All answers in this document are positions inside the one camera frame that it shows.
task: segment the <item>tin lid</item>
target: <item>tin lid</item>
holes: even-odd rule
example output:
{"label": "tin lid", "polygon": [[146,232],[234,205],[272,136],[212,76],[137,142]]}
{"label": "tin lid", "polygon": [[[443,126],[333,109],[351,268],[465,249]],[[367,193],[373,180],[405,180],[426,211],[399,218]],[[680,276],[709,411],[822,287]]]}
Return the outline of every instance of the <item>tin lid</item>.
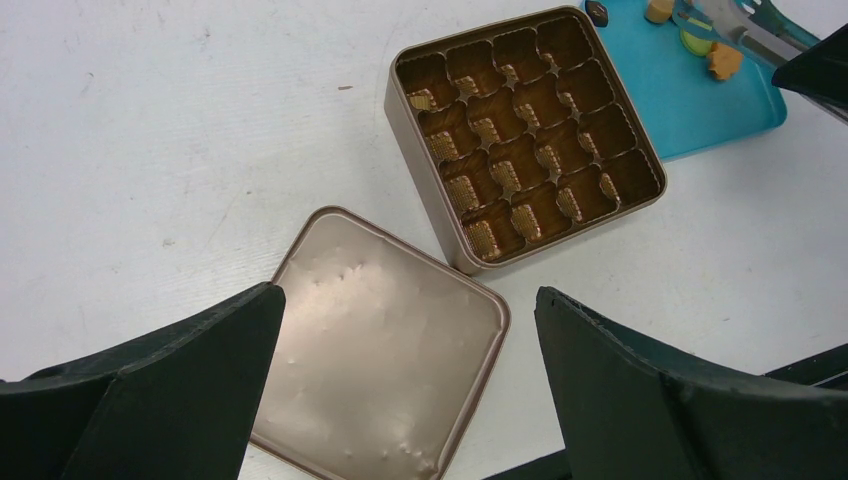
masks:
{"label": "tin lid", "polygon": [[500,296],[325,207],[273,282],[287,305],[251,440],[322,479],[439,479],[509,328]]}

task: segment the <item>white tabletop surface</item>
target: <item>white tabletop surface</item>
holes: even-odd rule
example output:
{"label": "white tabletop surface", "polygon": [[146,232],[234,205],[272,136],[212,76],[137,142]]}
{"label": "white tabletop surface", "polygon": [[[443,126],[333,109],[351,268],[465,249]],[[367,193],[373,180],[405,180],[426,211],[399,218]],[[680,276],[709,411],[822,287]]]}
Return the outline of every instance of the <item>white tabletop surface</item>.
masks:
{"label": "white tabletop surface", "polygon": [[[780,5],[819,35],[848,20],[842,0],[807,3]],[[269,279],[323,205],[443,258],[383,113],[389,62],[557,5],[2,2],[0,378]],[[540,285],[752,373],[848,342],[848,130],[786,101],[779,129],[669,164],[652,207],[482,277],[512,330],[447,479],[562,448],[533,321]],[[308,477],[249,447],[241,478]]]}

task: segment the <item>teal plastic tray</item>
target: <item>teal plastic tray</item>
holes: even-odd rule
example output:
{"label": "teal plastic tray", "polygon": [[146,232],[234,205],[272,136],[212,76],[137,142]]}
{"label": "teal plastic tray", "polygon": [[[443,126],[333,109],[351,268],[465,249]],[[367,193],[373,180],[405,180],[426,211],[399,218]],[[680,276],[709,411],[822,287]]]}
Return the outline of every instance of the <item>teal plastic tray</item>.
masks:
{"label": "teal plastic tray", "polygon": [[663,161],[766,132],[786,120],[773,71],[746,58],[725,82],[707,59],[689,53],[680,29],[645,20],[646,0],[604,0],[609,25],[599,28],[651,142]]}

